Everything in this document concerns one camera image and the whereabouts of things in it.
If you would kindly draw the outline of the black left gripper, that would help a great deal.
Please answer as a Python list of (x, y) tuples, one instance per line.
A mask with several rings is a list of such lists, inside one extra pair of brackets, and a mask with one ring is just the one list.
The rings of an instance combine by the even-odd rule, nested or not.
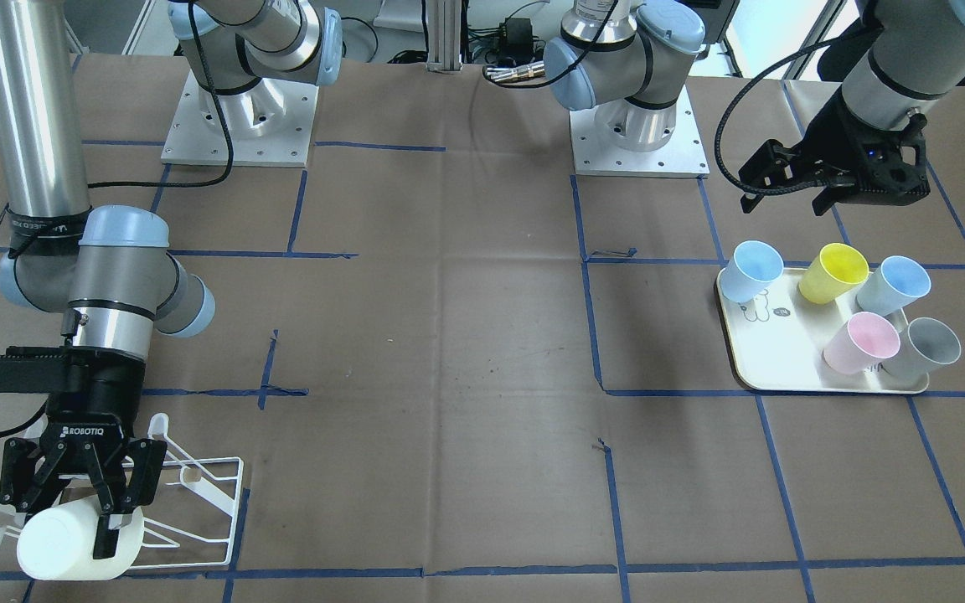
[(813, 186), (815, 216), (836, 204), (913, 204), (930, 192), (926, 167), (926, 115), (914, 110), (899, 131), (865, 125), (835, 92), (793, 149), (763, 142), (738, 171), (749, 214), (766, 196)]

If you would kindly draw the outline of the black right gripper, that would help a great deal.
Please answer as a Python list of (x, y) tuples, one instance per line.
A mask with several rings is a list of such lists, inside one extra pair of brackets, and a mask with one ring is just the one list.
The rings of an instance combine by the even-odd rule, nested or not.
[(99, 517), (93, 558), (117, 553), (112, 515), (152, 503), (168, 443), (134, 432), (146, 364), (108, 350), (41, 350), (32, 387), (49, 394), (39, 441), (12, 436), (3, 446), (0, 503), (32, 516), (56, 503), (69, 478), (87, 470)]

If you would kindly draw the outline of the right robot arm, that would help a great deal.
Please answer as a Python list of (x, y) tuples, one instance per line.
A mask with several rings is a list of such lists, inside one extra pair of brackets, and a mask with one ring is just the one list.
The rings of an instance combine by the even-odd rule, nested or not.
[(155, 213), (95, 207), (61, 1), (0, 1), (0, 153), (8, 187), (10, 249), (0, 291), (14, 304), (64, 319), (57, 347), (0, 354), (0, 393), (43, 394), (38, 438), (4, 439), (0, 503), (30, 534), (51, 519), (66, 486), (95, 490), (80, 534), (51, 530), (51, 549), (77, 544), (84, 561), (114, 558), (126, 528), (156, 497), (165, 442), (134, 434), (153, 332), (188, 338), (212, 321), (202, 279), (169, 252)]

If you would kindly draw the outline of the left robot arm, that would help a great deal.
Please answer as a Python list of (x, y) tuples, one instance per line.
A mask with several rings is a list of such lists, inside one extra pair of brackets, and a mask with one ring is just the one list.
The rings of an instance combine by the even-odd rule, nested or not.
[[(546, 85), (571, 111), (612, 104), (620, 113), (673, 108), (704, 26), (677, 1), (578, 1), (544, 47)], [(780, 69), (816, 50), (869, 42), (800, 142), (763, 142), (733, 173), (721, 138), (736, 108), (721, 115), (714, 159), (743, 193), (750, 213), (766, 196), (816, 188), (817, 216), (836, 204), (907, 206), (930, 192), (927, 114), (965, 77), (965, 1), (870, 1), (861, 27), (802, 47)]]

